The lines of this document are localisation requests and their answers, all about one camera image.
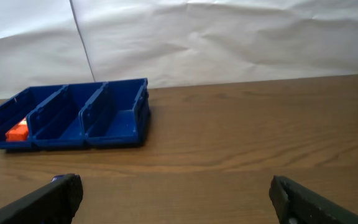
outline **blue bin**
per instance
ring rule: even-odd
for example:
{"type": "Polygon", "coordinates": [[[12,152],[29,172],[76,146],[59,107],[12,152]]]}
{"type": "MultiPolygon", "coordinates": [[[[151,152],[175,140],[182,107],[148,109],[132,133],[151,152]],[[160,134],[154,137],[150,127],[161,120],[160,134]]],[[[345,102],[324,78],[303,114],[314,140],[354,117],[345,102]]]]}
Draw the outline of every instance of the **blue bin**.
{"type": "Polygon", "coordinates": [[[61,87],[62,85],[29,87],[0,105],[0,149],[32,147],[30,138],[27,141],[6,142],[5,133],[61,87]]]}
{"type": "Polygon", "coordinates": [[[29,136],[39,147],[84,145],[80,111],[102,83],[64,85],[27,116],[29,136]]]}
{"type": "Polygon", "coordinates": [[[147,79],[103,83],[82,111],[92,146],[142,143],[150,116],[147,79]]]}
{"type": "Polygon", "coordinates": [[[138,144],[150,118],[147,79],[29,87],[0,106],[0,149],[138,144]],[[26,141],[5,134],[27,118],[26,141]]]}

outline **orange object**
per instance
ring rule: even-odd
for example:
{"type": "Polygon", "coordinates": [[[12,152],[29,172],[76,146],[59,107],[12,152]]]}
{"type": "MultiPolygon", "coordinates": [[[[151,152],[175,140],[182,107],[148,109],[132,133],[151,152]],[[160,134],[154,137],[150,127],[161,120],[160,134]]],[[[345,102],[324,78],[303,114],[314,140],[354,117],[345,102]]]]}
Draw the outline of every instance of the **orange object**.
{"type": "Polygon", "coordinates": [[[11,128],[6,134],[6,141],[25,141],[29,135],[29,128],[25,118],[11,128]]]}

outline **black object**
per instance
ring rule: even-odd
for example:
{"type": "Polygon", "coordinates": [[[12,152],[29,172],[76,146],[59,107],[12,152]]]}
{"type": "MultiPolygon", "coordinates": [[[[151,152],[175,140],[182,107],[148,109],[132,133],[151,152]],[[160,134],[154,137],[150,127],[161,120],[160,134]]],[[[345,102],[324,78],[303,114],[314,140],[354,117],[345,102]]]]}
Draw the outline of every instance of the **black object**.
{"type": "Polygon", "coordinates": [[[0,209],[0,224],[70,224],[83,197],[79,175],[67,174],[0,209]]]}
{"type": "Polygon", "coordinates": [[[280,224],[358,224],[358,215],[283,176],[274,176],[270,199],[280,224]]]}

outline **wood grain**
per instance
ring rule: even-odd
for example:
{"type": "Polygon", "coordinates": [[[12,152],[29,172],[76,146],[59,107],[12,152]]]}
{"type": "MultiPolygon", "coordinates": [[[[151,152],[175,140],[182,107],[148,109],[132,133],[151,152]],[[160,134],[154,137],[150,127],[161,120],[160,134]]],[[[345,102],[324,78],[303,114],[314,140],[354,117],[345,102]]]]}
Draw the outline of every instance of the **wood grain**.
{"type": "Polygon", "coordinates": [[[358,75],[149,92],[144,147],[0,151],[0,207],[72,172],[73,223],[278,223],[280,174],[358,213],[358,75]]]}

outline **white wall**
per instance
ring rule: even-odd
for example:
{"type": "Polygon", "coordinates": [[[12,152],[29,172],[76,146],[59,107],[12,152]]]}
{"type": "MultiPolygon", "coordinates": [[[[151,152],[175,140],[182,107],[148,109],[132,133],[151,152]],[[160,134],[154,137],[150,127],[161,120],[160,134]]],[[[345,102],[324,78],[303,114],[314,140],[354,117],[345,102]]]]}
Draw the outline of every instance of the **white wall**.
{"type": "MultiPolygon", "coordinates": [[[[0,38],[0,82],[9,86],[0,98],[29,85],[91,82],[70,2],[14,1],[26,10],[0,9],[14,21],[0,32],[31,26],[0,38]]],[[[164,87],[358,73],[354,0],[72,3],[96,81],[147,77],[164,87]]]]}

